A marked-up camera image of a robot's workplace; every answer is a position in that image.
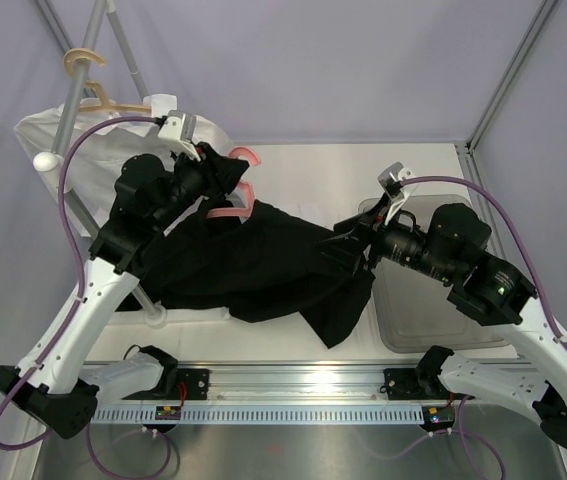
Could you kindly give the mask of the beige wooden hanger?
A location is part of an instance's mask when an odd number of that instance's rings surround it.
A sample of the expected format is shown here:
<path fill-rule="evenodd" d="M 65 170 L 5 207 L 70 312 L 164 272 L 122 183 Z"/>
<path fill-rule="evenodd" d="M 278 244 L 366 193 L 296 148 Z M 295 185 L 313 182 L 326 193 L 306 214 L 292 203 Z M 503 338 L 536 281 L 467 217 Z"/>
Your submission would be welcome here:
<path fill-rule="evenodd" d="M 99 67 L 105 66 L 107 61 L 97 52 L 88 48 L 73 48 L 68 50 L 63 57 L 64 69 L 68 76 L 74 77 L 75 67 L 78 62 L 86 62 L 87 65 L 92 63 Z M 118 113 L 139 113 L 149 115 L 151 108 L 140 104 L 125 104 L 112 101 L 104 87 L 99 81 L 87 79 L 84 86 L 91 90 L 97 98 L 94 104 L 81 105 L 80 112 L 118 112 Z"/>

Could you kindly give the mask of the black shirt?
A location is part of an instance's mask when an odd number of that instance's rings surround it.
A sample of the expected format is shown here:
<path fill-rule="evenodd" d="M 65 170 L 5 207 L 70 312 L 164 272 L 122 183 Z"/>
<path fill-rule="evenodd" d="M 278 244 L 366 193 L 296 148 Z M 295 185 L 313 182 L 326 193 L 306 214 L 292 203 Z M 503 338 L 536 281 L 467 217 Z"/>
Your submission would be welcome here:
<path fill-rule="evenodd" d="M 140 285 L 167 309 L 225 307 L 259 323 L 300 314 L 328 347 L 346 340 L 371 298 L 374 275 L 323 255 L 332 230 L 261 201 L 246 220 L 210 218 L 208 201 L 167 235 Z"/>

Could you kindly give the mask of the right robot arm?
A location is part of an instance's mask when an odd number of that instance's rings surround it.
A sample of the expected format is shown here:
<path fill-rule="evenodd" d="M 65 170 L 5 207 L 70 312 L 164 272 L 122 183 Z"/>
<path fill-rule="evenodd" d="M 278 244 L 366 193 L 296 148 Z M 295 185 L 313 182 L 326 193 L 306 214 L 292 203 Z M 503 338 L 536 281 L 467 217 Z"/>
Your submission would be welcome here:
<path fill-rule="evenodd" d="M 419 391 L 487 400 L 530 419 L 567 449 L 567 331 L 544 312 L 539 288 L 487 252 L 491 229 L 467 205 L 439 206 L 426 231 L 400 223 L 403 213 L 378 203 L 337 224 L 319 250 L 348 273 L 385 258 L 441 282 L 457 311 L 496 332 L 536 372 L 525 378 L 432 346 L 415 369 Z"/>

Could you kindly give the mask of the pink hanger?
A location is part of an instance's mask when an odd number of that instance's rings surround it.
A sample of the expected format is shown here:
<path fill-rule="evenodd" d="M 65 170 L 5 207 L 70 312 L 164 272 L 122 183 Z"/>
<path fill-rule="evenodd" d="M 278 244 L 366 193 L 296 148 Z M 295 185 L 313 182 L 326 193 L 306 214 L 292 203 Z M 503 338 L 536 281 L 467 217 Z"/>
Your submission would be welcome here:
<path fill-rule="evenodd" d="M 229 152 L 228 157 L 231 159 L 245 160 L 251 167 L 256 167 L 261 164 L 259 155 L 249 147 L 236 146 Z M 240 206 L 211 209 L 207 214 L 207 218 L 236 217 L 239 219 L 248 219 L 252 215 L 256 199 L 252 184 L 241 180 L 233 193 L 236 193 L 238 199 L 241 200 Z"/>

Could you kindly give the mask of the white shirt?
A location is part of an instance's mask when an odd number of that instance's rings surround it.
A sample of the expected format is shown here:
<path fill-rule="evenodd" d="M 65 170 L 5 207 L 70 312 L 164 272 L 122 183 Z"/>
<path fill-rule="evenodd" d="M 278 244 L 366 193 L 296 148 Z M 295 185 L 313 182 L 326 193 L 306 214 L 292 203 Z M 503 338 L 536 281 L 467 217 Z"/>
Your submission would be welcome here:
<path fill-rule="evenodd" d="M 151 113 L 155 116 L 163 116 L 170 110 L 176 110 L 177 97 L 154 94 L 146 97 L 143 103 L 151 107 Z M 61 104 L 27 116 L 14 127 L 19 143 L 31 160 L 39 152 L 51 150 L 63 107 Z M 79 112 L 71 141 L 74 142 L 93 125 L 120 116 L 122 115 L 116 112 Z M 149 153 L 159 157 L 166 170 L 173 170 L 169 150 L 157 138 L 156 133 L 150 133 L 151 130 L 149 123 L 109 126 L 91 135 L 73 156 L 66 185 L 73 187 L 99 227 L 108 219 L 115 197 L 114 182 L 120 176 L 125 161 L 134 155 Z M 235 148 L 235 144 L 221 127 L 200 115 L 197 115 L 194 139 L 208 142 L 218 153 L 224 155 Z M 308 222 L 327 226 L 325 215 L 317 204 L 288 203 L 276 205 L 276 208 Z M 89 238 L 87 229 L 69 207 L 67 212 L 74 229 L 82 237 Z"/>

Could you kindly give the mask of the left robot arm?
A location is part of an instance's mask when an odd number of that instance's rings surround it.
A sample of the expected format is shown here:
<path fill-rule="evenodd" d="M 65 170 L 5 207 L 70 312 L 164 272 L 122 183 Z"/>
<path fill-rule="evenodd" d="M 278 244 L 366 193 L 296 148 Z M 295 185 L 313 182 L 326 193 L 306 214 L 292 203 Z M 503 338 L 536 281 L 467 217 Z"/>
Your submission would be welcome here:
<path fill-rule="evenodd" d="M 112 315 L 163 256 L 165 230 L 200 198 L 232 193 L 250 166 L 245 155 L 222 156 L 205 142 L 173 160 L 171 170 L 152 154 L 123 164 L 109 219 L 79 263 L 76 290 L 17 365 L 0 365 L 5 401 L 63 439 L 79 434 L 101 405 L 140 392 L 164 399 L 178 388 L 177 360 L 153 346 L 96 370 L 83 367 Z"/>

